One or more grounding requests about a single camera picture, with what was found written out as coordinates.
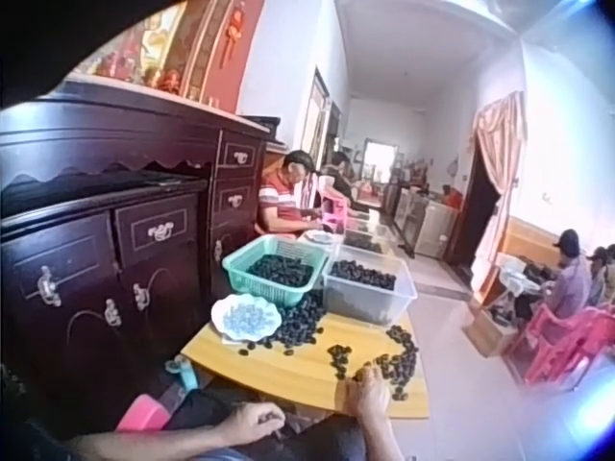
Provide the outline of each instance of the red striped shirt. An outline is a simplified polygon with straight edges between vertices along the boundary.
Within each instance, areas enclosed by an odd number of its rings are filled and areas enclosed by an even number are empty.
[[[282,172],[277,169],[262,177],[258,192],[260,208],[275,206],[278,217],[288,221],[300,221],[303,218],[297,208],[294,195],[295,186],[283,180]]]

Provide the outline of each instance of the baseball cap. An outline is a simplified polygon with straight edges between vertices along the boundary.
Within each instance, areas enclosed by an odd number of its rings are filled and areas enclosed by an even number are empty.
[[[578,257],[580,255],[580,245],[578,243],[578,234],[574,229],[565,230],[560,236],[557,243],[553,243],[564,255],[568,257]]]
[[[587,259],[591,261],[599,260],[602,261],[604,265],[606,265],[606,261],[608,260],[608,251],[605,247],[598,247],[594,254],[588,256]]]

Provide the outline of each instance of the metal drawer handle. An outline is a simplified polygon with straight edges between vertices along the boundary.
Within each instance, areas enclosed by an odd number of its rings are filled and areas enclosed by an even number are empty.
[[[222,242],[220,240],[215,241],[215,245],[213,246],[213,259],[215,262],[220,262],[220,258],[222,257]]]
[[[111,298],[107,299],[107,307],[105,308],[105,320],[110,327],[120,327],[122,325],[122,318],[119,316],[117,307],[115,307],[115,301]]]
[[[233,156],[237,160],[237,163],[239,163],[240,165],[243,165],[246,161],[248,161],[247,152],[235,152]]]
[[[60,298],[60,294],[56,291],[58,286],[51,281],[51,271],[49,267],[42,266],[40,272],[42,272],[42,276],[38,279],[37,283],[40,297],[45,304],[60,307],[62,305],[62,299]]]
[[[136,308],[139,311],[145,310],[145,307],[150,305],[150,292],[147,288],[141,288],[138,283],[133,285],[133,292],[135,293]]]
[[[229,197],[229,203],[231,204],[233,208],[239,208],[241,206],[242,200],[243,200],[243,197],[240,195],[233,195]]]
[[[173,233],[173,226],[174,224],[169,221],[168,223],[160,224],[154,228],[148,229],[147,234],[150,237],[154,237],[154,240],[157,242],[163,242],[164,240],[170,238]]]

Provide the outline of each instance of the dark cap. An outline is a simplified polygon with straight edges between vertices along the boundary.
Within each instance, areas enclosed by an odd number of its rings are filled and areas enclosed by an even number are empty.
[[[308,173],[313,173],[316,168],[314,167],[314,160],[311,155],[306,151],[292,151],[284,157],[283,166],[288,166],[290,163],[299,163],[306,167]]]
[[[557,243],[553,243],[564,255],[568,257],[578,257],[580,255],[580,245],[578,243],[578,234],[576,230],[565,230],[560,236]]]
[[[608,251],[605,247],[598,247],[593,255],[588,256],[587,259],[595,261],[601,261],[603,265],[606,265],[606,261],[608,260]]]

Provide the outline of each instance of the yellow wooden table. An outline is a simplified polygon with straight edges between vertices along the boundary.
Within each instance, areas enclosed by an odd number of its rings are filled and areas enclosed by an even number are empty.
[[[412,333],[406,315],[398,325]],[[369,327],[346,317],[327,314],[318,326],[325,331],[316,335],[317,344],[295,348],[293,355],[284,355],[283,345],[275,342],[273,349],[257,346],[249,356],[243,356],[238,350],[246,349],[245,345],[223,344],[219,333],[209,323],[190,340],[182,354],[217,375],[263,394],[343,413],[346,389],[335,377],[336,370],[327,349],[335,344],[353,348],[347,366],[347,376],[353,376],[365,362],[383,353],[401,353],[403,348],[386,336],[385,328]],[[408,399],[392,401],[389,416],[428,418],[427,384],[420,357],[405,392]]]

